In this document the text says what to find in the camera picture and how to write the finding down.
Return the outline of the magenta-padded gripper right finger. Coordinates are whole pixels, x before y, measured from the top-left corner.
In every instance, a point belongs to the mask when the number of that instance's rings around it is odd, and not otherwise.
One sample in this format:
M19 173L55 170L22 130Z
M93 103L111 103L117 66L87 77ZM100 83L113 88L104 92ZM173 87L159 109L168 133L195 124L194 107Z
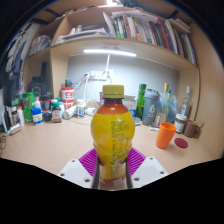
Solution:
M126 183L128 189L141 188L168 175L155 157L146 157L132 148L126 159Z

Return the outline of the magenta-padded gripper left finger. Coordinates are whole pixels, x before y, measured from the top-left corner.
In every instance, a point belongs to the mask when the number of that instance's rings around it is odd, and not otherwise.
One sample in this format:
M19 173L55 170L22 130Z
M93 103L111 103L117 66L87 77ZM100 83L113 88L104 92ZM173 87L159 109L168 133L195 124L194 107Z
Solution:
M91 149L79 159L71 159L58 176L83 188L97 189L99 174L99 158L95 149Z

